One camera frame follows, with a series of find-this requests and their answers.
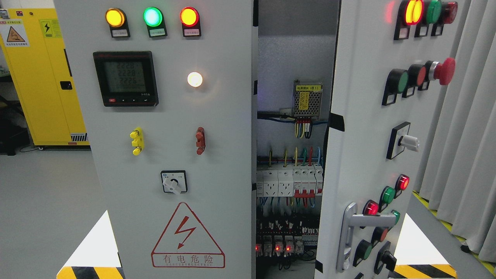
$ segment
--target floor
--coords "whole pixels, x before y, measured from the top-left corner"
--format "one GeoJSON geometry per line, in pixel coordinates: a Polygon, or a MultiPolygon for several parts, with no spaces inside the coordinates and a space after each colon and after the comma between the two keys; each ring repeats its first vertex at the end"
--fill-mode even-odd
{"type": "MultiPolygon", "coordinates": [[[[91,151],[0,155],[0,166],[0,278],[54,279],[63,266],[120,266],[91,151]]],[[[398,264],[449,262],[460,279],[494,278],[413,196],[408,213],[398,264]]]]}

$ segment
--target lightning bolt symbol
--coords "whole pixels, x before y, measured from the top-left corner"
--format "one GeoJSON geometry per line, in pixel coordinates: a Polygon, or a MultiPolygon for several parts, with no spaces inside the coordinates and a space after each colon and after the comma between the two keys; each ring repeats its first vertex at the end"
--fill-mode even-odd
{"type": "Polygon", "coordinates": [[[184,246],[184,242],[187,240],[187,238],[194,232],[194,230],[196,229],[196,227],[194,228],[189,228],[189,229],[184,229],[184,230],[181,230],[181,228],[184,226],[184,224],[186,224],[186,222],[188,221],[189,217],[188,216],[185,216],[183,221],[181,222],[181,224],[179,225],[178,229],[176,230],[176,232],[174,234],[178,234],[178,233],[182,233],[182,232],[185,232],[185,231],[189,231],[189,234],[187,234],[186,238],[181,242],[179,243],[178,245],[178,250],[184,246]]]}

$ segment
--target yellow indicator light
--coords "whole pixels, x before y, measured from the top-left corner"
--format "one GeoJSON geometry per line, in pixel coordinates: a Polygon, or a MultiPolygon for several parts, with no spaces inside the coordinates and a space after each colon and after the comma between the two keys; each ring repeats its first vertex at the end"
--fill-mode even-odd
{"type": "Polygon", "coordinates": [[[195,26],[200,18],[198,11],[193,7],[182,9],[179,17],[181,18],[181,22],[187,27],[195,26]]]}
{"type": "Polygon", "coordinates": [[[105,19],[107,20],[107,23],[114,28],[121,27],[125,23],[124,12],[118,8],[108,9],[105,13],[105,19]]]}
{"type": "Polygon", "coordinates": [[[203,77],[200,73],[194,71],[187,75],[187,82],[193,87],[198,87],[203,83],[203,77]]]}
{"type": "Polygon", "coordinates": [[[415,25],[420,22],[424,14],[424,1],[410,0],[405,9],[405,23],[407,25],[415,25]]]}
{"type": "Polygon", "coordinates": [[[420,22],[423,11],[424,11],[424,2],[422,0],[415,2],[415,7],[413,8],[413,16],[412,16],[413,24],[417,24],[420,22]]]}

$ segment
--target yellow terminal connector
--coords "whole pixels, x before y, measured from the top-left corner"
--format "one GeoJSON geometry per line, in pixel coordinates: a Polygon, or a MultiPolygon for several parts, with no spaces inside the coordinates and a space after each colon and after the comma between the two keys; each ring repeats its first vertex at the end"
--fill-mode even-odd
{"type": "Polygon", "coordinates": [[[132,154],[134,156],[138,156],[145,148],[145,142],[143,141],[143,130],[140,127],[136,127],[136,129],[129,134],[129,137],[133,139],[131,145],[135,147],[132,154]]]}

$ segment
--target electrical hazard warning sign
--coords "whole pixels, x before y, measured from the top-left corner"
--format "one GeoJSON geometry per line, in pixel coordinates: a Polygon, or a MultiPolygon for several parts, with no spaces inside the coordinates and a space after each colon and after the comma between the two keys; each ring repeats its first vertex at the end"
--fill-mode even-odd
{"type": "Polygon", "coordinates": [[[226,256],[198,216],[179,203],[152,251],[156,268],[224,268],[226,256]]]}
{"type": "Polygon", "coordinates": [[[26,29],[20,19],[0,19],[0,35],[6,47],[29,47],[26,29]]]}

